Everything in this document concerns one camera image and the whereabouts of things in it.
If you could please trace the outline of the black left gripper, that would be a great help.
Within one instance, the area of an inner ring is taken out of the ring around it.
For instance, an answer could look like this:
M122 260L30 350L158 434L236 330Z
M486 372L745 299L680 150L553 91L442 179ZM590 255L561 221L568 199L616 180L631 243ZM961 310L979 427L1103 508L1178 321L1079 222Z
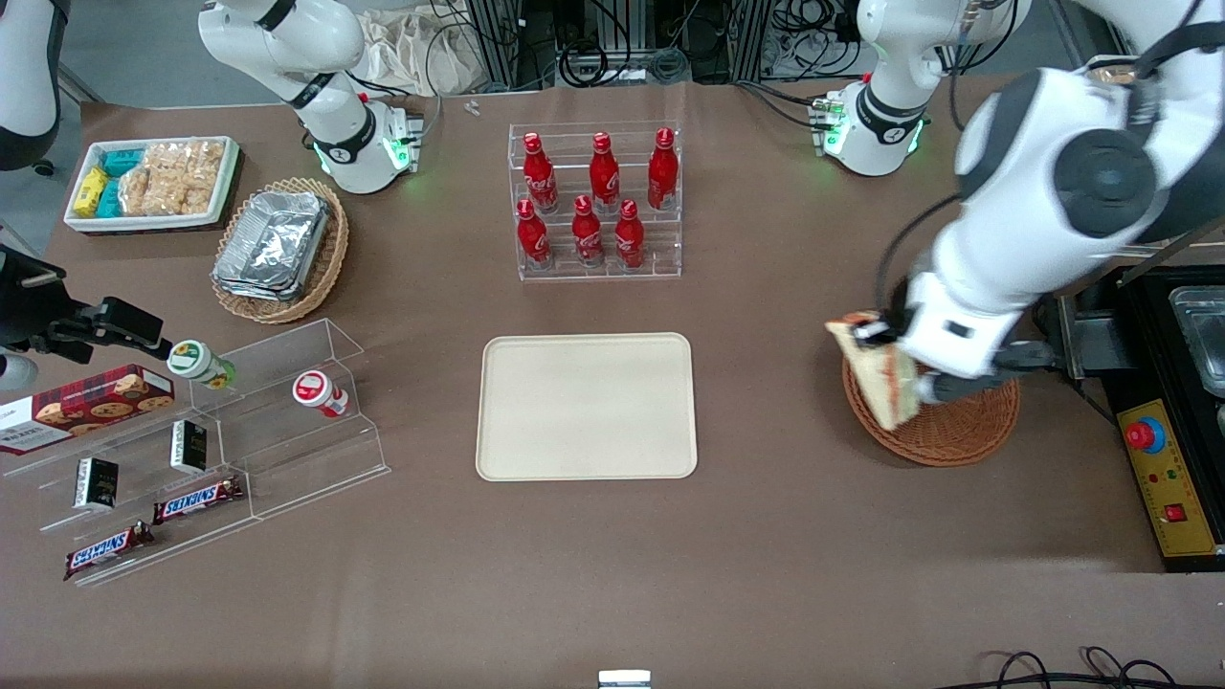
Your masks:
M850 322L854 345L858 345L858 348L877 348L895 345L897 340L902 340L913 319L913 309L907 305L907 297L909 297L909 280L903 278L892 291L883 318Z

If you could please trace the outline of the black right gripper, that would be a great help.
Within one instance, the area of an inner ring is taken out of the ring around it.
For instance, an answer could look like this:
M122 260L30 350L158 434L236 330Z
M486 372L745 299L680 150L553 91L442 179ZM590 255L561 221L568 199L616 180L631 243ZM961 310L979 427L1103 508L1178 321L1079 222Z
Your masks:
M67 292L62 268L4 246L1 266L1 342L5 349L53 354L88 365L93 346L80 335L92 331L87 302ZM131 302L107 297L92 315L104 345L123 345L145 352L170 352L162 318Z

